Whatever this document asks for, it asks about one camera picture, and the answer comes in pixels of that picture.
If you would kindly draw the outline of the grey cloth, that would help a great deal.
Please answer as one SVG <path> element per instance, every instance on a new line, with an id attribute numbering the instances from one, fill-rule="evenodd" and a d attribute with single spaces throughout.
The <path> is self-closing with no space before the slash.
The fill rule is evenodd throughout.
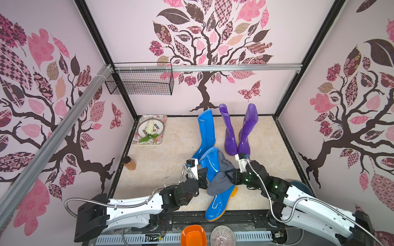
<path id="1" fill-rule="evenodd" d="M 232 175 L 235 171 L 234 165 L 226 159 L 222 151 L 218 151 L 219 161 L 219 172 L 215 174 L 214 178 L 210 182 L 207 188 L 207 194 L 209 196 L 216 196 L 222 194 L 232 187 L 232 177 L 229 178 L 227 175 Z"/>

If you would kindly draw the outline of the purple boot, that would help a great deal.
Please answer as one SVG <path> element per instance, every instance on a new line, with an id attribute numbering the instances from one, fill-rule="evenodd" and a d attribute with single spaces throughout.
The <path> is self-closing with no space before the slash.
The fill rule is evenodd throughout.
<path id="1" fill-rule="evenodd" d="M 238 153 L 251 154 L 248 137 L 259 121 L 259 115 L 255 104 L 249 104 L 243 119 L 243 125 L 239 132 Z"/>
<path id="2" fill-rule="evenodd" d="M 234 128 L 231 123 L 230 114 L 225 104 L 219 105 L 219 111 L 224 121 L 225 131 L 225 142 L 224 148 L 228 155 L 235 156 L 238 153 L 238 146 L 235 138 Z"/>

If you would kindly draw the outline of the blue boot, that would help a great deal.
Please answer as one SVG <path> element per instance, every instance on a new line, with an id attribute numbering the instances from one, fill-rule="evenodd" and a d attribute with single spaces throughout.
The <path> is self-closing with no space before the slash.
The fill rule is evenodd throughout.
<path id="1" fill-rule="evenodd" d="M 233 184 L 233 174 L 237 170 L 217 147 L 208 149 L 199 160 L 199 164 L 207 169 L 207 194 L 212 196 L 213 200 L 205 212 L 205 218 L 212 222 L 225 213 L 229 200 L 238 191 Z"/>
<path id="2" fill-rule="evenodd" d="M 201 144 L 193 158 L 200 159 L 203 154 L 215 145 L 215 130 L 212 110 L 205 110 L 198 116 L 198 123 L 201 136 Z"/>

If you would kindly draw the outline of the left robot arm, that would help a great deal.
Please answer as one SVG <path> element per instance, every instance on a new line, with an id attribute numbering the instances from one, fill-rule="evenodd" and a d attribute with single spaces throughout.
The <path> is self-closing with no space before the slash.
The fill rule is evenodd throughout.
<path id="1" fill-rule="evenodd" d="M 74 241 L 82 243 L 108 230 L 142 229 L 156 224 L 158 215 L 177 211 L 199 195 L 200 189 L 207 189 L 207 168 L 187 171 L 188 178 L 179 183 L 155 190 L 150 196 L 132 199 L 108 199 L 99 194 L 92 199 L 77 198 L 83 204 L 73 213 L 77 219 Z"/>

